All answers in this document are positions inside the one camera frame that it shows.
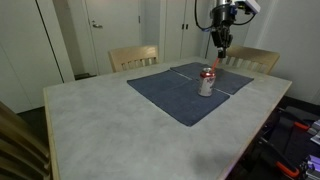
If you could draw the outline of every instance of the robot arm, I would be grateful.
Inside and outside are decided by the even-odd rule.
[[[245,14],[257,14],[260,6],[255,0],[216,0],[216,7],[211,11],[212,39],[218,48],[218,58],[226,57],[226,49],[232,42],[230,26],[236,21],[237,9],[242,9]]]

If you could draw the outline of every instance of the chair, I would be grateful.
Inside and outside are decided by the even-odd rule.
[[[50,179],[50,168],[49,148],[0,101],[0,179]]]
[[[109,51],[113,72],[157,64],[158,46],[134,46]]]
[[[227,58],[221,63],[269,74],[279,57],[276,52],[232,45],[227,49]]]

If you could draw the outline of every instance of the door handle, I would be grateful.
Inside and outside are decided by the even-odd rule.
[[[92,21],[92,27],[102,29],[103,26],[101,24],[96,24],[95,21]]]

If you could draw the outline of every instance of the cable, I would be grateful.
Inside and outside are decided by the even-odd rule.
[[[233,25],[242,26],[242,25],[248,24],[255,16],[256,15],[253,14],[252,17],[247,22],[244,22],[244,23],[233,23]]]
[[[197,25],[198,28],[200,28],[202,31],[207,31],[207,30],[213,28],[213,24],[212,24],[211,26],[209,26],[209,27],[206,27],[206,28],[201,27],[201,26],[199,25],[198,18],[197,18],[197,2],[198,2],[198,0],[195,0],[195,1],[194,1],[194,19],[195,19],[195,21],[196,21],[196,25]]]

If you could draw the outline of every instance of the table top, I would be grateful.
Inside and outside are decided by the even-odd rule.
[[[187,127],[127,84],[190,62],[169,63],[45,88],[54,177],[224,179],[291,85],[224,66],[254,81]]]

